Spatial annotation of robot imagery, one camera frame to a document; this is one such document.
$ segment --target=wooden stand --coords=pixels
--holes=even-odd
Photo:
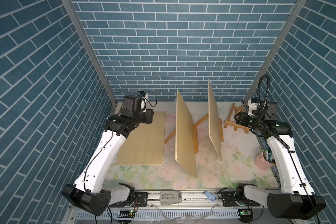
[[[203,123],[203,121],[205,121],[206,119],[208,119],[209,114],[205,115],[202,119],[200,119],[197,123],[195,123],[193,125],[193,140],[194,140],[194,148],[195,148],[195,153],[198,153],[198,137],[197,137],[197,126],[200,125],[201,123]],[[166,144],[173,136],[175,136],[175,129],[172,131],[172,133],[170,135],[168,135],[168,137],[164,140],[164,143]],[[223,137],[223,126],[220,125],[220,141],[224,141],[224,137]]]
[[[249,134],[250,128],[242,126],[242,125],[239,125],[239,124],[237,124],[237,123],[235,123],[233,121],[230,121],[231,116],[233,114],[233,110],[235,110],[235,115],[236,115],[240,111],[244,111],[244,105],[241,105],[241,107],[236,107],[235,104],[232,104],[231,109],[230,109],[229,114],[228,114],[228,118],[224,121],[224,128],[227,128],[228,125],[230,125],[230,126],[234,127],[234,131],[237,131],[238,128],[242,128],[242,129],[244,129],[244,132],[246,134]]]

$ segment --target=standing wooden board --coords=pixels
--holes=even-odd
[[[193,118],[178,90],[175,115],[175,160],[191,175],[197,177],[193,142]]]
[[[221,160],[221,145],[220,145],[220,127],[218,105],[216,104],[214,92],[208,80],[208,114],[209,114],[209,137],[213,143],[216,153]]]
[[[154,111],[151,124],[140,124],[121,146],[116,165],[163,164],[166,112]]]

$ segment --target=pink cup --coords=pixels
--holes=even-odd
[[[268,170],[275,165],[274,163],[271,163],[264,158],[263,152],[254,158],[254,164],[260,170]]]

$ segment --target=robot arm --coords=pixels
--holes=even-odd
[[[287,122],[277,121],[277,103],[268,102],[269,77],[267,76],[265,99],[249,100],[248,113],[235,115],[237,124],[250,127],[251,132],[264,137],[270,147],[279,172],[281,189],[275,194],[254,185],[239,184],[237,198],[253,200],[269,208],[270,213],[278,218],[310,219],[326,207],[322,196],[316,196],[309,184],[295,152],[294,138]]]
[[[65,185],[62,190],[62,195],[71,204],[96,216],[101,215],[111,204],[120,201],[132,204],[134,187],[121,183],[102,190],[102,185],[113,158],[129,133],[140,123],[152,123],[153,110],[146,109],[147,98],[147,93],[143,91],[139,91],[137,96],[125,96],[120,114],[108,118],[99,145],[88,165],[73,185]]]

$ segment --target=brick wallpaper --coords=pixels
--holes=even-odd
[[[296,0],[74,0],[106,72],[123,99],[151,90],[165,101],[240,101]]]
[[[0,0],[0,224],[62,221],[110,108],[60,0]]]
[[[307,1],[268,73],[270,100],[293,127],[305,174],[327,202],[320,219],[336,224],[336,0]]]

